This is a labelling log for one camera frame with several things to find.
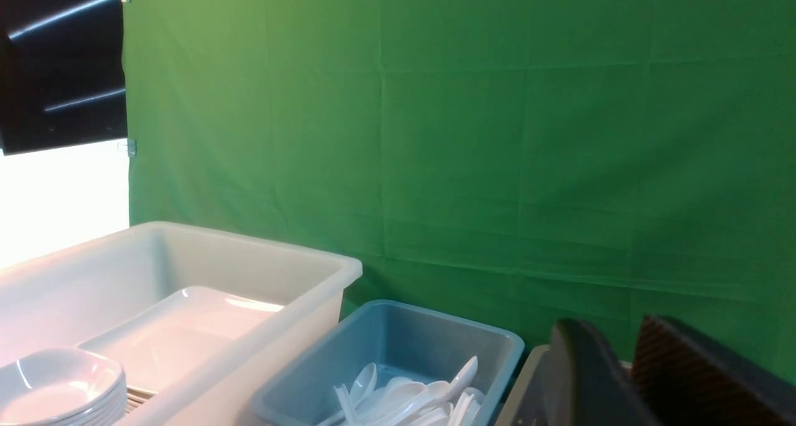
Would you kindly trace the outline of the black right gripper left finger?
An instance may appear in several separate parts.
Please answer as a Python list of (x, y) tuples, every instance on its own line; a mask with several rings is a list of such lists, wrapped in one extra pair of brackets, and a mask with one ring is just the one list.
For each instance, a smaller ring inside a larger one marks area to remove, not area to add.
[(557, 320), (547, 363), (548, 425), (661, 425), (603, 334), (591, 322)]

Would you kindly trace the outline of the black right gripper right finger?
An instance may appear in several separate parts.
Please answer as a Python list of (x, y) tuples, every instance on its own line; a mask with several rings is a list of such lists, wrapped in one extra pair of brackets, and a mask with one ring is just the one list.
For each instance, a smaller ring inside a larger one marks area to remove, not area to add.
[(793, 425), (795, 388), (676, 318), (648, 315), (632, 381), (666, 425)]

